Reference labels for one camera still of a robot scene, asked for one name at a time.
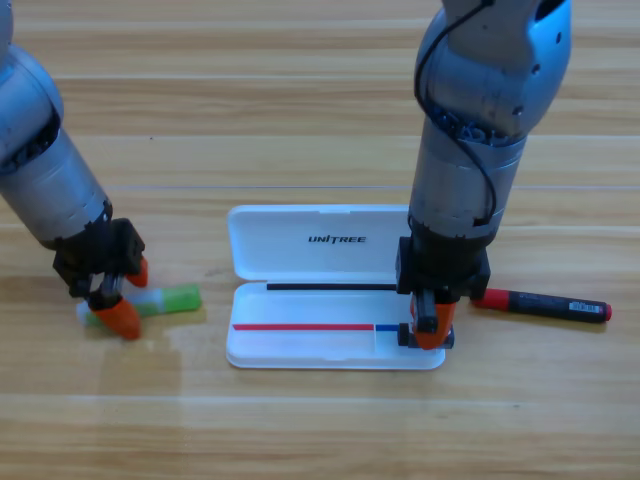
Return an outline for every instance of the black wire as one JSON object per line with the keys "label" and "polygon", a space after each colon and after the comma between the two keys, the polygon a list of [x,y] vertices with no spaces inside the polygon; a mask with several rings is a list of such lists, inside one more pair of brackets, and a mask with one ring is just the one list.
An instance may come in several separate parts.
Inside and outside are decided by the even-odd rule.
{"label": "black wire", "polygon": [[[429,45],[429,48],[427,49],[427,52],[425,53],[424,57],[422,58],[422,60],[418,64],[418,67],[416,68],[416,73],[415,73],[415,76],[414,76],[414,79],[413,79],[413,94],[416,97],[416,100],[418,101],[418,105],[420,105],[420,108],[422,109],[422,111],[436,125],[437,125],[437,123],[435,122],[435,119],[433,118],[433,114],[431,112],[431,109],[428,107],[428,104],[427,104],[428,101],[430,102],[430,99],[428,98],[429,97],[429,85],[428,84],[425,85],[425,96],[427,98],[423,98],[422,97],[422,93],[421,93],[422,89],[420,88],[421,87],[420,83],[421,83],[421,80],[422,80],[422,74],[423,74],[424,69],[425,69],[425,67],[427,65],[427,62],[429,61],[429,58],[431,57],[431,55],[433,54],[435,49],[438,47],[440,42],[447,35],[449,35],[449,33],[454,31],[460,25],[466,23],[468,20],[470,20],[471,18],[476,16],[478,13],[480,13],[485,8],[492,6],[494,3],[495,3],[495,0],[482,0],[480,5],[478,5],[474,9],[470,10],[468,13],[466,13],[465,15],[463,15],[462,17],[457,19],[455,22],[453,22],[451,25],[446,27],[444,30],[442,30],[442,32],[440,32],[438,34],[438,36],[435,38],[435,40],[433,42],[431,42],[431,45]],[[467,144],[461,142],[457,138],[455,132],[447,131],[447,135],[458,146],[458,148],[460,148],[460,150],[462,150],[471,159],[473,164],[478,168],[478,170],[480,171],[480,173],[484,177],[484,180],[485,180],[485,182],[487,184],[487,187],[489,188],[489,193],[491,195],[491,208],[489,209],[489,211],[488,211],[488,213],[487,213],[485,218],[476,220],[476,225],[486,225],[491,221],[491,218],[496,213],[496,208],[497,208],[497,204],[498,204],[498,199],[497,199],[497,195],[496,195],[496,188],[493,185],[493,180],[491,180],[491,177],[487,173],[487,170],[486,170],[486,168],[484,166],[484,163],[482,162],[480,157],[478,157],[478,155],[476,155],[475,152],[473,150],[471,150],[471,148],[469,148],[469,146]]]}

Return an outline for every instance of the wooden surface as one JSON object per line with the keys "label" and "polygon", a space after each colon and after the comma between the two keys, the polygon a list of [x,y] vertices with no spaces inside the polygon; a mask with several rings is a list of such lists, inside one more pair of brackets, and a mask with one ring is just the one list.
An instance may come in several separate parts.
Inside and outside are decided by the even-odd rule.
{"label": "wooden surface", "polygon": [[435,0],[15,0],[66,125],[206,308],[125,345],[76,324],[52,255],[0,207],[0,477],[640,478],[640,3],[576,0],[574,51],[491,246],[492,285],[609,301],[606,331],[478,314],[432,373],[225,359],[225,215],[406,203],[416,48]]}

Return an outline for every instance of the logo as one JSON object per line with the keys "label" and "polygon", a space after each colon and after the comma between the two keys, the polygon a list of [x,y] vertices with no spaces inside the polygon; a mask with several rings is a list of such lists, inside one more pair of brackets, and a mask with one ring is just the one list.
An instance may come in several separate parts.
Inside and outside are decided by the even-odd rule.
{"label": "logo", "polygon": [[330,243],[335,245],[336,243],[365,243],[367,237],[333,237],[327,235],[326,237],[309,237],[309,243]]}

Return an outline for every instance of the gray robot arm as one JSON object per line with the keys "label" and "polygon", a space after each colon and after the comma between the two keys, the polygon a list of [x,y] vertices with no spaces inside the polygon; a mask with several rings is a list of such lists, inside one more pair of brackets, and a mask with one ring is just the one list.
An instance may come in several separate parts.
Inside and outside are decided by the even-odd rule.
{"label": "gray robot arm", "polygon": [[443,0],[418,54],[426,119],[398,250],[398,292],[414,294],[414,333],[436,348],[451,315],[433,305],[481,297],[527,136],[545,115],[571,50],[570,0]]}
{"label": "gray robot arm", "polygon": [[[146,284],[144,243],[127,219],[112,220],[111,202],[62,127],[53,79],[11,44],[12,33],[11,3],[0,0],[0,194],[56,252],[54,268],[70,295],[88,300],[124,338],[136,338],[139,320],[120,285],[124,277]],[[104,280],[92,290],[98,274]]]}

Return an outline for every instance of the open white case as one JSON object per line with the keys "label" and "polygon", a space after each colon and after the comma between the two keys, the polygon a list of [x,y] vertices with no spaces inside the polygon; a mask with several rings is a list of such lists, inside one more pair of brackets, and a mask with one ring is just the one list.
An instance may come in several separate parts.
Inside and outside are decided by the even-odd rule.
{"label": "open white case", "polygon": [[406,206],[241,206],[229,213],[228,229],[236,274],[252,282],[235,292],[231,364],[430,370],[444,361],[444,349],[398,346],[398,324],[411,321],[410,296],[364,289],[395,284],[398,240],[410,234]]}

